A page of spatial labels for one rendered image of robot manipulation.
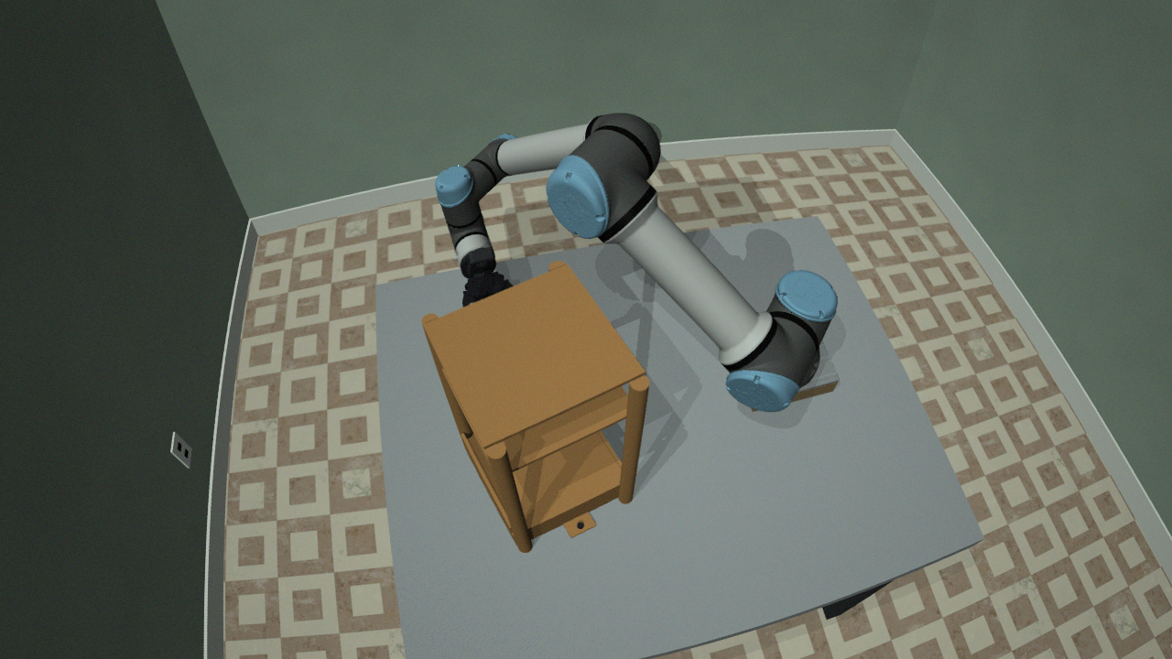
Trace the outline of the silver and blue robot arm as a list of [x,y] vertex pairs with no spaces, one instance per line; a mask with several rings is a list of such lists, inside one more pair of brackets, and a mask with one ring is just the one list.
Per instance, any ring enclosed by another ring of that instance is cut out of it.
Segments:
[[657,162],[656,130],[631,113],[518,138],[502,134],[466,167],[447,168],[436,178],[455,260],[461,269],[468,254],[469,278],[493,272],[481,199],[506,176],[554,168],[546,195],[557,220],[582,239],[619,243],[665,288],[718,346],[732,398],[756,410],[786,409],[818,371],[819,346],[838,305],[834,288],[823,276],[791,271],[766,312],[754,311],[657,206],[647,182]]

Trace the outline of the small wooden shelving unit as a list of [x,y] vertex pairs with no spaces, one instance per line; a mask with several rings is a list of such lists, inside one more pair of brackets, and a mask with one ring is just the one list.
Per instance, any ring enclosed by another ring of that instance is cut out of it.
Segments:
[[[568,265],[554,260],[547,274],[422,326],[466,453],[519,551],[563,525],[570,538],[585,534],[597,526],[591,510],[614,498],[631,503],[649,379]],[[624,417],[619,460],[602,430]]]

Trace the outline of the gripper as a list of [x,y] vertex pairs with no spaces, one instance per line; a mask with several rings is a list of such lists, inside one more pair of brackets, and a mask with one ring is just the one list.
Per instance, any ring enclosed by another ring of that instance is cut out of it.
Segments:
[[466,291],[463,291],[463,307],[471,305],[472,303],[481,301],[485,297],[495,295],[495,293],[500,292],[502,288],[515,286],[509,283],[509,279],[504,280],[504,276],[495,272],[495,267],[493,272],[488,270],[481,274],[473,274],[473,278],[470,279],[466,272],[466,260],[468,254],[465,254],[463,260],[461,260],[461,273],[468,278],[468,283],[465,285]]

